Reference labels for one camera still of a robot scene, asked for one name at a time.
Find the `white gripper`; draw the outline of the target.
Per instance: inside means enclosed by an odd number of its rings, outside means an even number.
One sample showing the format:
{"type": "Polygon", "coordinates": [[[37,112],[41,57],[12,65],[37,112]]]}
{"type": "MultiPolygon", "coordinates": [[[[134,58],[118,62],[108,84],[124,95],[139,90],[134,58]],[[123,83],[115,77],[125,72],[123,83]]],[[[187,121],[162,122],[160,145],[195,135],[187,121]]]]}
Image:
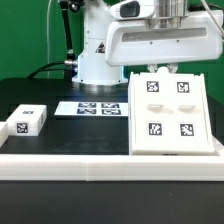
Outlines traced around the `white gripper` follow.
{"type": "Polygon", "coordinates": [[[180,62],[217,59],[223,52],[222,36],[208,16],[190,16],[180,28],[150,29],[146,20],[113,22],[108,30],[105,54],[110,66],[157,64],[178,71],[180,62]]]}

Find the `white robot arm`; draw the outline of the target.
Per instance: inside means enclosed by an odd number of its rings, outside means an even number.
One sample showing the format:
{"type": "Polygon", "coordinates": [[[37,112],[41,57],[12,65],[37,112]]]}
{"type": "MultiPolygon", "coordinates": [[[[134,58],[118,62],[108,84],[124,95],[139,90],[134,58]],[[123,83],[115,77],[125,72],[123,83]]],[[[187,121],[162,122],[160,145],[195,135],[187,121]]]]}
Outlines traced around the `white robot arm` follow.
{"type": "Polygon", "coordinates": [[[188,0],[88,0],[84,48],[73,80],[113,86],[127,81],[125,66],[211,60],[223,51],[224,10],[188,0]]]}

